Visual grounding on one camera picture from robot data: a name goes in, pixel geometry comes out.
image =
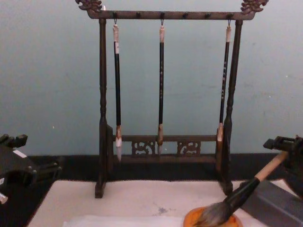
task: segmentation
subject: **gray wall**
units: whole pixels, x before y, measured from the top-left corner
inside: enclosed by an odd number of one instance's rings
[[[238,11],[241,0],[103,3],[107,9]],[[0,0],[0,5],[0,133],[26,133],[21,150],[28,155],[97,154],[98,21],[74,0]],[[232,153],[270,152],[262,147],[267,138],[303,135],[302,7],[301,0],[271,0],[244,22]],[[160,22],[118,20],[118,25],[122,133],[156,134]],[[227,22],[164,25],[164,133],[215,134]],[[107,120],[115,130],[112,26],[108,21]],[[214,144],[204,151],[213,153]]]

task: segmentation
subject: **wooden post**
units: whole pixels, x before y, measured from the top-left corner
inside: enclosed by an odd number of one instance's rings
[[[107,120],[106,120],[106,19],[100,26],[100,122],[99,122],[99,177],[95,187],[95,198],[102,198],[107,181]]]
[[[241,41],[241,29],[243,21],[236,20],[236,29],[235,37],[232,51],[232,65],[231,65],[231,74],[229,79],[228,87],[228,99],[226,107],[226,117],[224,121],[223,128],[223,151],[222,151],[222,163],[221,169],[219,170],[221,187],[226,195],[232,192],[232,182],[230,178],[230,143],[232,135],[232,106],[233,106],[233,96],[236,88],[236,79],[237,79],[237,69],[239,61],[239,52],[240,52],[240,41]]]

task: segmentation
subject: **hanging brush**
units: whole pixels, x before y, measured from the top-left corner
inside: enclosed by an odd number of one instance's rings
[[[256,187],[272,171],[274,171],[286,158],[288,152],[282,151],[274,157],[260,172],[251,180],[242,183],[238,189],[233,191],[222,202],[208,206],[197,219],[194,227],[215,227],[228,221],[231,215],[241,207]]]
[[[223,67],[223,78],[222,78],[222,90],[221,90],[221,106],[220,106],[220,119],[219,126],[217,129],[217,146],[216,146],[216,156],[218,162],[216,163],[217,171],[221,169],[221,156],[223,149],[223,114],[224,114],[224,102],[225,102],[225,89],[226,89],[226,75],[227,75],[227,65],[228,65],[228,54],[229,54],[229,43],[231,42],[231,21],[228,20],[228,26],[226,28],[226,43],[225,43],[225,54],[224,54],[224,67]]]
[[[121,105],[120,105],[120,63],[119,63],[119,28],[117,25],[117,14],[114,17],[114,53],[115,53],[115,77],[116,77],[116,147],[117,157],[121,161],[122,134],[121,134]]]
[[[159,126],[158,126],[158,155],[162,152],[163,145],[163,82],[164,82],[164,13],[161,14],[160,27],[160,90],[159,90]]]

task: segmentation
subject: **gray box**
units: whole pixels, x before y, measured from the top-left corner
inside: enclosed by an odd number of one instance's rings
[[[269,227],[303,227],[303,200],[269,181],[261,182],[241,208]]]

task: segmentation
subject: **wooden brush stand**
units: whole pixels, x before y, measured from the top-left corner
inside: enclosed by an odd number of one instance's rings
[[[118,162],[114,155],[115,135],[106,119],[106,23],[107,19],[152,19],[152,20],[234,20],[235,34],[232,51],[226,117],[223,124],[223,149],[214,155],[201,154],[201,143],[206,141],[217,142],[217,135],[166,135],[164,142],[177,143],[175,154],[157,155],[155,147],[157,135],[122,136],[123,141],[132,143],[132,154],[122,155],[122,163],[213,163],[218,173],[218,180],[222,190],[227,195],[232,192],[230,179],[230,141],[232,134],[232,106],[236,87],[237,68],[240,52],[241,28],[243,21],[252,20],[256,12],[262,11],[268,0],[244,0],[241,12],[172,12],[172,11],[112,11],[103,10],[99,0],[76,0],[81,10],[86,10],[91,19],[99,20],[100,29],[100,122],[99,122],[99,177],[95,188],[95,197],[102,198],[108,173],[114,170]]]

